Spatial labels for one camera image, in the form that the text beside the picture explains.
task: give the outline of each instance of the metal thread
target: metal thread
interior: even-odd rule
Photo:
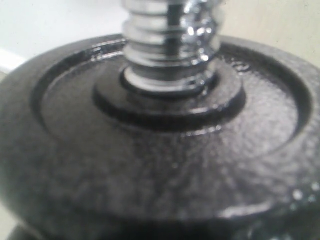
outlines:
[[[156,94],[198,91],[212,80],[220,48],[221,0],[123,0],[129,20],[124,71],[134,87]]]

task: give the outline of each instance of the dumbbell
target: dumbbell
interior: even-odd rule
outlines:
[[[9,239],[319,239],[319,69],[218,37],[219,0],[123,2],[0,85]]]

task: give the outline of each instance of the textured metal surface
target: textured metal surface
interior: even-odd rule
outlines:
[[[219,59],[243,79],[243,110],[222,124],[156,132],[95,105],[97,83],[119,75],[124,44],[75,43],[1,84],[8,208],[53,239],[316,239],[319,70],[224,38]]]
[[[221,0],[124,0],[127,81],[156,95],[199,93],[215,73]]]

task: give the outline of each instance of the chrome threaded bar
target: chrome threaded bar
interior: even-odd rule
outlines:
[[[123,0],[124,76],[156,94],[199,91],[212,80],[220,48],[221,0]]]

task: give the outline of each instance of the black weight plate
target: black weight plate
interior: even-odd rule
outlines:
[[[1,84],[0,193],[25,225],[66,240],[318,234],[302,216],[319,210],[319,70],[224,37],[219,58],[243,80],[243,110],[159,132],[95,104],[96,83],[118,80],[124,44],[119,35],[74,43]],[[307,222],[293,229],[293,219]]]

